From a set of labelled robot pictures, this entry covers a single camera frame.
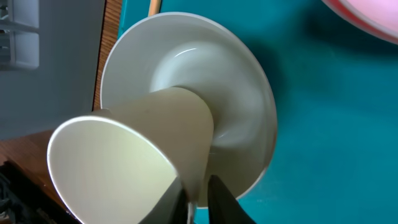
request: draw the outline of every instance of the white cup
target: white cup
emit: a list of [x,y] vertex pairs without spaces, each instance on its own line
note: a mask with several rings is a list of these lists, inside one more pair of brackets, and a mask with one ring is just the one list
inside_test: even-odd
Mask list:
[[168,88],[70,119],[47,152],[52,182],[82,223],[138,223],[179,177],[198,200],[213,137],[206,103]]

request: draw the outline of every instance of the teal tray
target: teal tray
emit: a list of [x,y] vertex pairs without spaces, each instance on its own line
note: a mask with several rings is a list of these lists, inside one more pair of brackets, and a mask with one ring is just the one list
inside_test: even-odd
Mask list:
[[[120,33],[147,16],[124,1]],[[163,0],[219,22],[261,63],[279,120],[275,154],[242,207],[257,223],[398,223],[398,46],[318,0]],[[208,223],[199,210],[197,223]]]

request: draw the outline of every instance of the pink bowl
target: pink bowl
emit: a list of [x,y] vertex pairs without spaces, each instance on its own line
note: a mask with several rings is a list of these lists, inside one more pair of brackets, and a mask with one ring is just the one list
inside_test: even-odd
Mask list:
[[352,25],[398,44],[398,0],[323,0]]

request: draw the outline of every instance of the wooden table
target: wooden table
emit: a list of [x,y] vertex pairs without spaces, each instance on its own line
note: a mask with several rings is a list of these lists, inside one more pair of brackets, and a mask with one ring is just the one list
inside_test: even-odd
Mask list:
[[[106,0],[101,45],[99,48],[98,71],[95,85],[93,109],[100,109],[100,87],[102,71],[118,37],[119,17],[122,0]],[[18,139],[0,141],[0,163],[9,160],[17,165],[41,189],[61,206],[47,170],[47,144],[53,131],[32,134]]]

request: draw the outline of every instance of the wooden stick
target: wooden stick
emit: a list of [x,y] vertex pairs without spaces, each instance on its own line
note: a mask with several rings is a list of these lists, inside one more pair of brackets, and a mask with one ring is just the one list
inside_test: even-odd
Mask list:
[[150,0],[148,16],[153,16],[159,13],[160,4],[162,0]]

